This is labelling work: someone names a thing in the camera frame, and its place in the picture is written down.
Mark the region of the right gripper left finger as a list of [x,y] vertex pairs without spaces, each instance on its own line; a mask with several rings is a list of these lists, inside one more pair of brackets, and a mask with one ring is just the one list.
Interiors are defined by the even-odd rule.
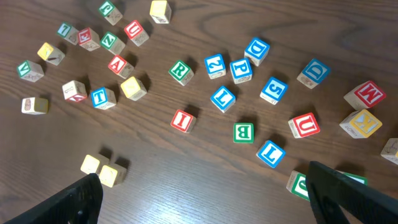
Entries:
[[97,174],[84,176],[8,224],[97,223],[103,201],[103,188]]

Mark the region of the yellow block O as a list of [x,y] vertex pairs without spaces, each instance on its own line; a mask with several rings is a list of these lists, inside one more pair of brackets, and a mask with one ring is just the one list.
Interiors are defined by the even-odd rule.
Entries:
[[107,187],[121,184],[126,176],[127,169],[118,164],[104,165],[99,173],[100,182]]

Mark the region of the green block R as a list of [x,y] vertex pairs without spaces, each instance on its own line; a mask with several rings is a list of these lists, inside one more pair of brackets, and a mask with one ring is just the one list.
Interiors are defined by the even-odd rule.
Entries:
[[182,86],[185,86],[194,76],[193,70],[182,60],[176,61],[169,69],[169,74]]

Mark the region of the yellow block C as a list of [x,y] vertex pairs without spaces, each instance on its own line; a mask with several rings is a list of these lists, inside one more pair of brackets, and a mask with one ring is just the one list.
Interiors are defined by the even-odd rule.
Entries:
[[104,165],[109,163],[109,158],[102,154],[87,154],[83,160],[80,170],[86,174],[100,174]]

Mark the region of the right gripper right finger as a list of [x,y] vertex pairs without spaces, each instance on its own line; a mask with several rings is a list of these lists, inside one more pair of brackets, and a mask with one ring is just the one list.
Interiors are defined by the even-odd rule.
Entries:
[[344,208],[362,223],[397,223],[397,200],[320,163],[311,161],[306,186],[318,224],[348,223]]

